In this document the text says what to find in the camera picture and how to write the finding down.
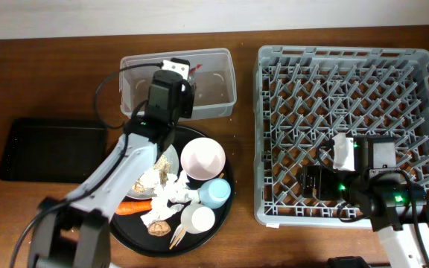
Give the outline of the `red snack wrapper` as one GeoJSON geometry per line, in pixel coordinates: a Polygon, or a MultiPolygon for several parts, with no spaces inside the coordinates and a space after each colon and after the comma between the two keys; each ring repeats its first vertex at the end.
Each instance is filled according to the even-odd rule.
{"type": "Polygon", "coordinates": [[[195,76],[195,73],[196,73],[196,71],[199,69],[199,68],[201,68],[203,65],[202,64],[196,64],[196,66],[195,67],[193,67],[193,68],[191,68],[190,69],[190,71],[189,71],[189,73],[188,73],[188,77],[190,78],[190,79],[194,79],[194,76],[195,76]]]}

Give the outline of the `white tissue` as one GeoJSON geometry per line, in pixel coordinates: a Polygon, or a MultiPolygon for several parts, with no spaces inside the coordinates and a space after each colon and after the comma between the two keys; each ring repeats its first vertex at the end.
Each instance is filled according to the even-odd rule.
{"type": "Polygon", "coordinates": [[[184,170],[180,172],[179,176],[168,173],[167,181],[163,185],[160,172],[151,168],[138,179],[138,183],[145,190],[152,190],[155,194],[150,202],[151,210],[141,216],[146,227],[150,227],[157,221],[167,220],[183,210],[187,202],[190,204],[200,202],[199,191],[189,188],[188,175],[184,170]]]}

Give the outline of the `light blue cup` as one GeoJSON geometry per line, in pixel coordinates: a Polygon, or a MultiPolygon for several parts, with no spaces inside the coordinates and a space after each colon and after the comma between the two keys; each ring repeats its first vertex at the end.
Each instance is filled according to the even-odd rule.
{"type": "Polygon", "coordinates": [[[211,179],[199,189],[200,202],[211,209],[220,208],[231,194],[229,183],[222,178],[211,179]]]}

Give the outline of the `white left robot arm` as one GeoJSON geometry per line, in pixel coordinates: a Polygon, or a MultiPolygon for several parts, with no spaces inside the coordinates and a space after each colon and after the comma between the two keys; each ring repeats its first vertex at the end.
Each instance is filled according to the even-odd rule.
{"type": "Polygon", "coordinates": [[[121,125],[117,147],[63,200],[46,198],[24,234],[31,234],[29,267],[111,267],[110,221],[136,180],[171,146],[180,118],[190,118],[190,63],[156,64],[147,100],[121,125]]]}

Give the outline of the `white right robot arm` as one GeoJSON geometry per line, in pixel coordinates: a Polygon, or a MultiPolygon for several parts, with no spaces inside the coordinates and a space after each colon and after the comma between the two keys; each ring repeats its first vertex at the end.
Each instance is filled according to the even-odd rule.
{"type": "Polygon", "coordinates": [[[302,196],[338,201],[368,220],[391,267],[429,267],[429,199],[423,186],[397,165],[395,141],[384,135],[339,133],[316,148],[317,165],[298,175],[302,196]]]}

